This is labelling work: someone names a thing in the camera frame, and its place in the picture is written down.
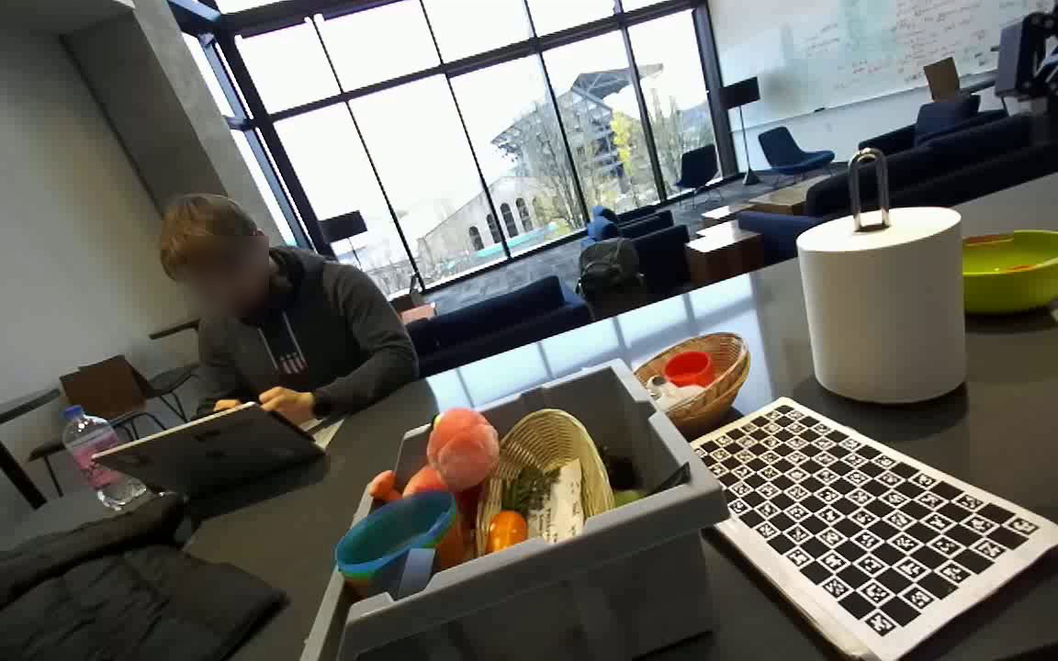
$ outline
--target red bowl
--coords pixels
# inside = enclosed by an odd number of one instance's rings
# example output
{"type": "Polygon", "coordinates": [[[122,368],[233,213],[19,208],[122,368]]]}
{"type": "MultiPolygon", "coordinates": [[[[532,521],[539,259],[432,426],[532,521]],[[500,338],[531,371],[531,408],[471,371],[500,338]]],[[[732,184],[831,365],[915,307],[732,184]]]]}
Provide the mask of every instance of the red bowl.
{"type": "Polygon", "coordinates": [[[667,365],[667,378],[674,386],[709,386],[714,382],[714,357],[709,354],[678,354],[667,365]]]}

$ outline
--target checkered pattern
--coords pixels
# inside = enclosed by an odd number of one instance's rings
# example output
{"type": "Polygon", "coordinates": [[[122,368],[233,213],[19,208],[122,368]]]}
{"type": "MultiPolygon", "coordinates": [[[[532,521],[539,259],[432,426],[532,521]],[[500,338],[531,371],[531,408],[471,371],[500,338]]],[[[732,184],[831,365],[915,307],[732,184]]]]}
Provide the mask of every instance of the checkered pattern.
{"type": "Polygon", "coordinates": [[[942,608],[1045,524],[790,401],[695,448],[735,521],[874,634],[942,608]]]}

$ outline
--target green bowl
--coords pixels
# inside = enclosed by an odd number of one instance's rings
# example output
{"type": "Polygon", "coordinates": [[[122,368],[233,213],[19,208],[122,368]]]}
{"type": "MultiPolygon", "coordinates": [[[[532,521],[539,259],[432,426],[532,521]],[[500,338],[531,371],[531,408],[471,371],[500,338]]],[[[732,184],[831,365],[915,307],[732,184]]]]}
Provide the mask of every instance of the green bowl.
{"type": "Polygon", "coordinates": [[[1058,230],[972,235],[962,286],[975,316],[1046,307],[1058,297],[1058,230]]]}

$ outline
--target laptop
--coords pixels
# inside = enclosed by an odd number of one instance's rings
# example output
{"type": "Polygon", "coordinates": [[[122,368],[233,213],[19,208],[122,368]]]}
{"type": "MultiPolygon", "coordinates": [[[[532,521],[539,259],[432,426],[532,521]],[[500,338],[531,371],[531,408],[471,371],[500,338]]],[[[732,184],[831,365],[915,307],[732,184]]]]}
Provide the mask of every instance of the laptop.
{"type": "Polygon", "coordinates": [[[320,454],[320,443],[307,428],[245,404],[114,443],[96,450],[96,464],[132,475],[156,492],[195,501],[316,464],[320,454]]]}

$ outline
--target black and white checkered mat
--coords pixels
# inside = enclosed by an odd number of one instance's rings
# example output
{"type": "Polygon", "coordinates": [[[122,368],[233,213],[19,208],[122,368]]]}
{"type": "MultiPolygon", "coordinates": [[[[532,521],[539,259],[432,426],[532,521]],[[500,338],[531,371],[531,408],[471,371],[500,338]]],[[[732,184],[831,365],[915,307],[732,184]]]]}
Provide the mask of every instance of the black and white checkered mat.
{"type": "Polygon", "coordinates": [[[899,656],[1058,547],[1058,524],[799,401],[695,439],[716,529],[847,654],[899,656]]]}

